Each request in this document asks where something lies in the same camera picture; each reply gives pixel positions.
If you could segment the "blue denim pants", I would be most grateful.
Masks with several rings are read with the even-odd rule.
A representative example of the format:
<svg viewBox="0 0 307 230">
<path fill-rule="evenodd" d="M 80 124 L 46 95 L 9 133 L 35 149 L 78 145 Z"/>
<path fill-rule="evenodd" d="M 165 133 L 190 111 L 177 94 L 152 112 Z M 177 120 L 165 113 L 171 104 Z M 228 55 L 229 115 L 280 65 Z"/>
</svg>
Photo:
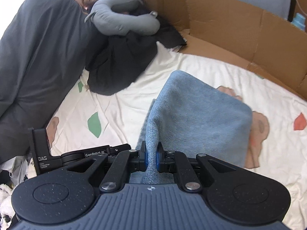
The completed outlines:
<svg viewBox="0 0 307 230">
<path fill-rule="evenodd" d="M 156 151 L 183 152 L 194 158 L 205 153 L 244 167 L 252 125 L 245 103 L 194 76 L 174 71 L 153 100 L 139 136 L 146 142 L 148 167 L 131 175 L 131 183 L 173 183 L 169 173 L 157 171 Z"/>
</svg>

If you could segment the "white black fluffy blanket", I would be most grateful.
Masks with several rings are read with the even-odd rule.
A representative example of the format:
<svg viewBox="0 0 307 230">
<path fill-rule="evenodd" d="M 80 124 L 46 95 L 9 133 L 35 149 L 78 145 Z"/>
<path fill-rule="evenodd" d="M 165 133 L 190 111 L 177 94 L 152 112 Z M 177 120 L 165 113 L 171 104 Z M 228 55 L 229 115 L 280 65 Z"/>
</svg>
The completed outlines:
<svg viewBox="0 0 307 230">
<path fill-rule="evenodd" d="M 12 223 L 12 192 L 28 179 L 31 161 L 29 157 L 17 156 L 1 164 L 1 229 L 8 229 Z"/>
</svg>

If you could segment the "black garment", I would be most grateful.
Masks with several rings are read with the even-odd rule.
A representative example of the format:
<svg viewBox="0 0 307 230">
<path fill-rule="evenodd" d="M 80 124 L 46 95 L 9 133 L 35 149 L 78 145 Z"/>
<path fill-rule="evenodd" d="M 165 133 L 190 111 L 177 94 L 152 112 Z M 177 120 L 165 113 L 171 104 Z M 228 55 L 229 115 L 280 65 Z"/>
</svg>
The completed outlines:
<svg viewBox="0 0 307 230">
<path fill-rule="evenodd" d="M 97 94 L 111 96 L 127 88 L 145 71 L 158 53 L 156 42 L 165 48 L 186 45 L 180 33 L 158 15 L 160 29 L 152 36 L 141 36 L 130 31 L 126 36 L 107 37 L 102 52 L 88 64 L 87 84 Z"/>
</svg>

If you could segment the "dark grey pillow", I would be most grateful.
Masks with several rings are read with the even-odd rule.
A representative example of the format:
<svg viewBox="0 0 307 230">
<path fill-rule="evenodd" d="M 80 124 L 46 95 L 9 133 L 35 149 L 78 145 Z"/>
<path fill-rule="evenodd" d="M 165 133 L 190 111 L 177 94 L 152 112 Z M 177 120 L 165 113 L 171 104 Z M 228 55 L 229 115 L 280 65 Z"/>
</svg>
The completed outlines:
<svg viewBox="0 0 307 230">
<path fill-rule="evenodd" d="M 107 38 L 75 0 L 25 0 L 1 38 L 1 162 L 23 156 Z"/>
</svg>

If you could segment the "grey neck pillow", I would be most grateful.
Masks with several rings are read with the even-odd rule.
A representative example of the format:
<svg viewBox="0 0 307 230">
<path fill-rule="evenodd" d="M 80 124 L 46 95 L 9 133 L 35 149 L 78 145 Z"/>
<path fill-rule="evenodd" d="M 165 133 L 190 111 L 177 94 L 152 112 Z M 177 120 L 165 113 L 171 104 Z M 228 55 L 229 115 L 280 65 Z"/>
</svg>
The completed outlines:
<svg viewBox="0 0 307 230">
<path fill-rule="evenodd" d="M 91 21 L 103 35 L 127 35 L 130 31 L 151 36 L 160 29 L 157 13 L 130 15 L 129 12 L 143 5 L 142 0 L 98 0 L 84 19 Z"/>
</svg>

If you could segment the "brown cardboard sheet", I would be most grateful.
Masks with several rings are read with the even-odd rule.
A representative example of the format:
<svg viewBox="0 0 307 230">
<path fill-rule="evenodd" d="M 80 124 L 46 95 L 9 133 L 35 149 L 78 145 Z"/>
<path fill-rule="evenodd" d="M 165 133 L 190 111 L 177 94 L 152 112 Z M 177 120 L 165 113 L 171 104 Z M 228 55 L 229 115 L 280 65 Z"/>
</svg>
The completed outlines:
<svg viewBox="0 0 307 230">
<path fill-rule="evenodd" d="M 185 53 L 252 71 L 306 97 L 306 33 L 238 0 L 143 0 L 188 40 Z"/>
</svg>

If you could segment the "teal cap detergent bottle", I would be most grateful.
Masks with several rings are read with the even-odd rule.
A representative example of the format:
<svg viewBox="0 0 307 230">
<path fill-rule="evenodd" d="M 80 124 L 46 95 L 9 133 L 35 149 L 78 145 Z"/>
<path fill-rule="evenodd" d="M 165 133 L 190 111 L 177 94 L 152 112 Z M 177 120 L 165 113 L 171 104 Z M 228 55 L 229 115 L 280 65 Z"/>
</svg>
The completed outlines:
<svg viewBox="0 0 307 230">
<path fill-rule="evenodd" d="M 302 14 L 296 13 L 291 24 L 300 30 L 305 31 L 305 20 L 306 18 Z"/>
</svg>

